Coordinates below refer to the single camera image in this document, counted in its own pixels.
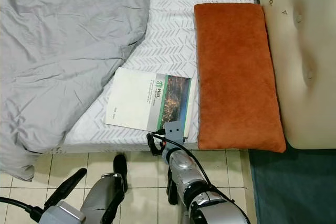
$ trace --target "orange cushion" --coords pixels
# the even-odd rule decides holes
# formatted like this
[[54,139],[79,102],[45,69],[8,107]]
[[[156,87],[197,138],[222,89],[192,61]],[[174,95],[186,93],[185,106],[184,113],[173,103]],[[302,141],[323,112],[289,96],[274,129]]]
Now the orange cushion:
[[257,4],[198,4],[200,149],[284,152],[265,18]]

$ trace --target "white mattress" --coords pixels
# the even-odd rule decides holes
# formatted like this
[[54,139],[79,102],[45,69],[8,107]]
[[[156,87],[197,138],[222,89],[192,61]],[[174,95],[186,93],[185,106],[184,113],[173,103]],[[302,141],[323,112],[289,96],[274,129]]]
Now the white mattress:
[[[150,0],[145,39],[123,65],[125,68],[197,78],[193,6],[198,3],[256,3],[258,0]],[[146,131],[104,124],[113,79],[78,120],[53,153],[148,150]],[[186,147],[197,148],[198,85]]]

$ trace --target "beige headboard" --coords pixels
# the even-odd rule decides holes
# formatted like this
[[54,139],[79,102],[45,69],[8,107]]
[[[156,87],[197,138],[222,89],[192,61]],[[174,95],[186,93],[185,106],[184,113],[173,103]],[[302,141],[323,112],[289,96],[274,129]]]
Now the beige headboard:
[[336,148],[336,0],[260,0],[285,136]]

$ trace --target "teal mat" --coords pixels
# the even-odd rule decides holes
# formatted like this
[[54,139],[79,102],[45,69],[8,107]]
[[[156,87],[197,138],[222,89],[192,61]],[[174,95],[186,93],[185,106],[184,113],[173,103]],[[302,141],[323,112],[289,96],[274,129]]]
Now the teal mat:
[[336,224],[336,150],[250,150],[259,224]]

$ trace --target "book cover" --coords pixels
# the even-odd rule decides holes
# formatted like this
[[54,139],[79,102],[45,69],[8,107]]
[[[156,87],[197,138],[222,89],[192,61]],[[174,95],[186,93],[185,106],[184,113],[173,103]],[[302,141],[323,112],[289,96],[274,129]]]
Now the book cover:
[[106,110],[106,124],[157,131],[181,121],[188,137],[196,81],[160,73],[119,68]]

